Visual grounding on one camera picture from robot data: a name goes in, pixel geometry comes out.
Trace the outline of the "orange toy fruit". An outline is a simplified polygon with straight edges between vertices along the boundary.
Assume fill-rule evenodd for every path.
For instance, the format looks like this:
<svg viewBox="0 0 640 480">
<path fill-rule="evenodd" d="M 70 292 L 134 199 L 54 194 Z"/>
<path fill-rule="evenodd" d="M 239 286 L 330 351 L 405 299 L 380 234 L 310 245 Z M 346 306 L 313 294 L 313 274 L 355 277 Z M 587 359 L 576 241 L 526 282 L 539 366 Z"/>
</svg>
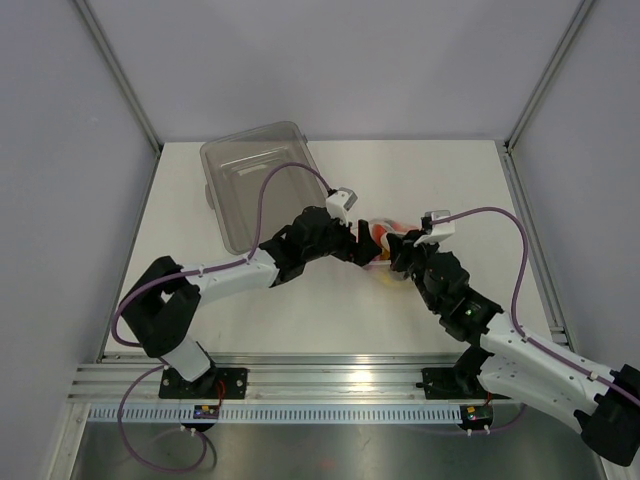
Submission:
<svg viewBox="0 0 640 480">
<path fill-rule="evenodd" d="M 388 233 L 404 235 L 408 231 L 415 229 L 415 226 L 408 225 L 402 222 L 387 222 L 387 221 L 379 221 L 379 222 L 371 222 L 369 224 L 370 232 L 372 238 L 380 243 L 384 235 Z"/>
</svg>

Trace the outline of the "clear zip top bag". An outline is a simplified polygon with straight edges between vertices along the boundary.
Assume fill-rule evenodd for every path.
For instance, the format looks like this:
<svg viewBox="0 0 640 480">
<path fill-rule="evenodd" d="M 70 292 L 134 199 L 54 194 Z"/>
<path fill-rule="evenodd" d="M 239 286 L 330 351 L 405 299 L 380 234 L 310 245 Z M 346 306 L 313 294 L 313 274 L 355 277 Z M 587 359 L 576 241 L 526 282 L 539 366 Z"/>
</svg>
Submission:
<svg viewBox="0 0 640 480">
<path fill-rule="evenodd" d="M 368 221 L 368 223 L 370 224 L 371 222 L 379 222 L 379 221 L 387 221 L 387 222 L 391 222 L 391 221 L 395 221 L 395 220 L 392 220 L 392 219 L 389 219 L 389 218 L 374 218 L 374 219 L 370 219 L 370 220 Z M 375 279 L 375 278 L 373 277 L 373 275 L 370 273 L 372 263 L 373 263 L 373 262 L 375 262 L 375 261 L 376 261 L 377 259 L 379 259 L 379 258 L 388 258 L 388 259 L 390 260 L 390 258 L 389 258 L 389 246 L 388 246 L 388 243 L 387 243 L 387 241 L 386 241 L 386 235 L 384 235 L 384 236 L 383 236 L 382 241 L 381 241 L 380 243 L 378 243 L 378 242 L 376 242 L 376 241 L 374 240 L 374 241 L 375 241 L 375 242 L 376 242 L 376 243 L 381 247 L 381 249 L 382 249 L 382 253 L 381 253 L 381 255 L 380 255 L 379 257 L 376 257 L 376 258 L 375 258 L 375 259 L 374 259 L 370 264 L 368 264 L 368 265 L 366 265 L 366 266 L 364 266 L 364 267 L 363 267 L 363 269 L 365 270 L 365 272 L 367 273 L 367 275 L 368 275 L 370 278 L 374 279 L 374 280 L 376 280 L 376 279 Z"/>
</svg>

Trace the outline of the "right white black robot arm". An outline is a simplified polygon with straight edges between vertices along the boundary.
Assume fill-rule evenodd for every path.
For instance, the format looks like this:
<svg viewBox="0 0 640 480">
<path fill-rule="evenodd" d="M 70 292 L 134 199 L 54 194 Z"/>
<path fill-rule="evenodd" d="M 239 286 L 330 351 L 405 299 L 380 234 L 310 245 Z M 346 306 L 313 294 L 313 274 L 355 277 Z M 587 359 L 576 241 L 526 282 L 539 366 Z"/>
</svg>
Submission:
<svg viewBox="0 0 640 480">
<path fill-rule="evenodd" d="M 639 451 L 638 370 L 614 370 L 516 325 L 470 287 L 452 253 L 418 235 L 387 235 L 391 268 L 412 280 L 450 336 L 468 344 L 453 374 L 456 389 L 466 396 L 486 390 L 539 410 L 600 457 L 630 466 Z"/>
</svg>

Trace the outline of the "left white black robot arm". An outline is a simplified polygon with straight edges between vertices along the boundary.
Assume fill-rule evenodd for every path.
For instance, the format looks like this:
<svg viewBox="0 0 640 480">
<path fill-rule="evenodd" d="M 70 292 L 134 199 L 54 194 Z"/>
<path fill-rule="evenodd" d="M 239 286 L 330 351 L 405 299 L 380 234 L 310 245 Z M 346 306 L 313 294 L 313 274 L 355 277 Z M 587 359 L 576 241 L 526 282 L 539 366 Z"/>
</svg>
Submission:
<svg viewBox="0 0 640 480">
<path fill-rule="evenodd" d="M 163 362 L 167 386 L 163 398 L 215 398 L 223 373 L 189 334 L 197 310 L 248 292 L 280 286 L 299 277 L 307 263 L 327 256 L 359 267 L 381 254 L 365 220 L 356 225 L 333 218 L 323 207 L 307 207 L 290 225 L 260 243 L 256 250 L 227 264 L 194 269 L 172 257 L 156 259 L 117 310 L 139 346 Z"/>
</svg>

